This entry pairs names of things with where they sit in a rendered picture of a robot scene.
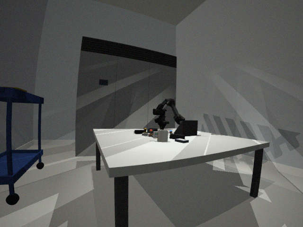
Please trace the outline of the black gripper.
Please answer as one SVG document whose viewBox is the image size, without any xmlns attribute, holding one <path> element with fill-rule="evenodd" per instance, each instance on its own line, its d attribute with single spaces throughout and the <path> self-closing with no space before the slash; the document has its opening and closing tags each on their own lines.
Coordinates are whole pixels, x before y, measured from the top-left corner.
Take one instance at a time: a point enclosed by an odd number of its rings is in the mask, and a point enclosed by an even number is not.
<svg viewBox="0 0 303 227">
<path fill-rule="evenodd" d="M 167 124 L 169 124 L 169 121 L 165 121 L 165 115 L 160 115 L 161 116 L 161 118 L 162 118 L 162 121 L 159 121 L 159 122 L 157 122 L 158 123 L 158 125 L 160 126 L 160 129 L 164 129 L 165 128 L 165 126 L 167 125 Z M 160 117 L 159 116 L 159 117 Z"/>
</svg>

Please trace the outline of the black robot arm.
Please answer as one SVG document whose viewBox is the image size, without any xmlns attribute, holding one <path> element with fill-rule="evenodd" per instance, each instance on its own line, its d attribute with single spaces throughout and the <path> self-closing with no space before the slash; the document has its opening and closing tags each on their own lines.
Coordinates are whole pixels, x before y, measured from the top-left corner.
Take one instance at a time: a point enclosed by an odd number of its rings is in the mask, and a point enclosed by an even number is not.
<svg viewBox="0 0 303 227">
<path fill-rule="evenodd" d="M 168 101 L 169 101 L 169 102 L 168 102 Z M 167 102 L 168 102 L 168 103 L 167 103 Z M 183 120 L 185 120 L 185 118 L 182 117 L 182 116 L 178 113 L 177 108 L 176 108 L 176 106 L 175 106 L 175 100 L 174 100 L 174 99 L 171 99 L 171 98 L 165 99 L 161 104 L 159 104 L 159 105 L 157 106 L 156 109 L 153 109 L 153 115 L 165 115 L 165 111 L 167 111 L 166 109 L 163 109 L 163 107 L 164 107 L 165 104 L 171 106 L 171 108 L 172 108 L 172 110 L 173 110 L 173 113 L 174 113 L 174 115 L 175 115 L 175 116 L 174 116 L 174 120 L 176 121 L 177 124 L 180 125 L 181 122 L 182 122 Z M 159 121 L 162 121 L 162 118 L 161 118 L 161 116 L 160 116 L 159 118 L 156 118 L 156 119 L 154 119 L 154 120 L 155 120 L 155 122 L 159 122 Z"/>
</svg>

